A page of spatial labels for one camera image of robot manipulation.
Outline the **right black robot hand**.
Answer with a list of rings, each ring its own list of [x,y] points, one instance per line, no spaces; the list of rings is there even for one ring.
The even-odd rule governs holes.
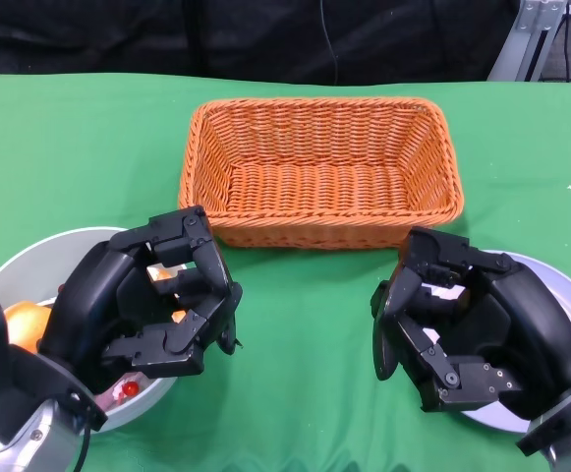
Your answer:
[[[500,402],[533,420],[571,393],[571,322],[508,254],[415,227],[371,297],[371,314],[377,378],[403,368],[426,412]]]

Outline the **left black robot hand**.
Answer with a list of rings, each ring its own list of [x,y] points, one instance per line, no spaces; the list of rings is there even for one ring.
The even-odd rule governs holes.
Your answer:
[[[100,394],[128,373],[194,376],[211,345],[240,346],[243,289],[202,206],[152,217],[94,245],[59,292],[39,354]]]

